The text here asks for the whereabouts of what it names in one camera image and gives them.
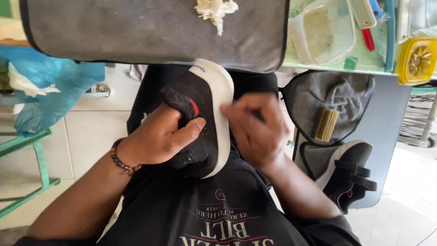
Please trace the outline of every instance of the yellow container lid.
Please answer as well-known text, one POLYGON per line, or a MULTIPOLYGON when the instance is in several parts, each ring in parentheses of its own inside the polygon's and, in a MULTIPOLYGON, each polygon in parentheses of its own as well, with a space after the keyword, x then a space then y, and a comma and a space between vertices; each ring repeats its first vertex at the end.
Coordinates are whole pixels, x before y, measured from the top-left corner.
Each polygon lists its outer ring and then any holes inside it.
POLYGON ((416 37, 402 46, 398 60, 399 84, 417 85, 430 81, 437 62, 437 38, 416 37))

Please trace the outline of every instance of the cable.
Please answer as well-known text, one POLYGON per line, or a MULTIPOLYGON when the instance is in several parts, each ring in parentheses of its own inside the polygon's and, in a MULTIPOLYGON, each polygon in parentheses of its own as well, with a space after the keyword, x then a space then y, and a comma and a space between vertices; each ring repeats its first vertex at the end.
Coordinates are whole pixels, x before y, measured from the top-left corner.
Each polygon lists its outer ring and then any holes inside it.
POLYGON ((421 243, 423 243, 425 240, 427 240, 435 231, 437 230, 437 228, 435 228, 434 230, 433 230, 433 232, 431 232, 431 234, 429 234, 424 240, 422 240, 418 245, 416 245, 416 246, 419 246, 421 243))

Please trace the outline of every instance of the shoe sole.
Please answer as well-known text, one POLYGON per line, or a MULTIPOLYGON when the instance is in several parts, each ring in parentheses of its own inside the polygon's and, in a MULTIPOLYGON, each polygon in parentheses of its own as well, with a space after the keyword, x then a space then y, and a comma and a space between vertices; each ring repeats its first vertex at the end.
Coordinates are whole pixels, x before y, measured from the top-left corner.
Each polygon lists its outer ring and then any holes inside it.
POLYGON ((359 143, 367 143, 369 145, 371 145, 370 143, 364 141, 364 140, 353 140, 350 142, 347 142, 343 145, 341 145, 340 147, 338 147, 338 149, 336 149, 334 151, 334 153, 332 153, 331 158, 329 159, 329 164, 328 164, 328 168, 326 169, 326 171, 316 180, 316 185, 321 189, 325 189, 326 185, 328 184, 329 180, 332 177, 332 174, 335 171, 335 160, 339 160, 340 157, 344 154, 344 152, 346 152, 350 147, 359 144, 359 143))
POLYGON ((232 103, 234 83, 231 75, 220 65, 205 59, 196 59, 190 72, 206 81, 211 89, 212 111, 214 113, 215 130, 217 133, 217 163, 214 170, 203 177, 206 179, 218 173, 226 164, 231 149, 228 120, 220 111, 223 103, 232 103))

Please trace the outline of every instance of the plastic container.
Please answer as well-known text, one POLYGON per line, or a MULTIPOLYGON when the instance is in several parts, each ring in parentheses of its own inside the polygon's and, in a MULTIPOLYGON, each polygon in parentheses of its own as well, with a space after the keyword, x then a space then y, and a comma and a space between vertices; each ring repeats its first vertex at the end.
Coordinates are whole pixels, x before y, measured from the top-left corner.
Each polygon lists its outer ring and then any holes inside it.
POLYGON ((290 25, 300 62, 322 64, 341 58, 355 44, 355 23, 347 0, 318 0, 290 25))
POLYGON ((402 46, 398 60, 399 84, 417 85, 430 81, 437 63, 437 38, 416 37, 402 46))

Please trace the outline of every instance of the cleaning brush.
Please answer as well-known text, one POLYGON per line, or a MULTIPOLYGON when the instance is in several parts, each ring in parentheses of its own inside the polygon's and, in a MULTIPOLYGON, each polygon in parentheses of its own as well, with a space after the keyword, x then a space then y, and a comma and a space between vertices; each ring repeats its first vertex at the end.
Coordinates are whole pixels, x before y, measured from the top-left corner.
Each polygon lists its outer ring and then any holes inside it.
POLYGON ((339 112, 333 109, 320 108, 311 137, 322 142, 329 142, 337 122, 338 114, 339 112))

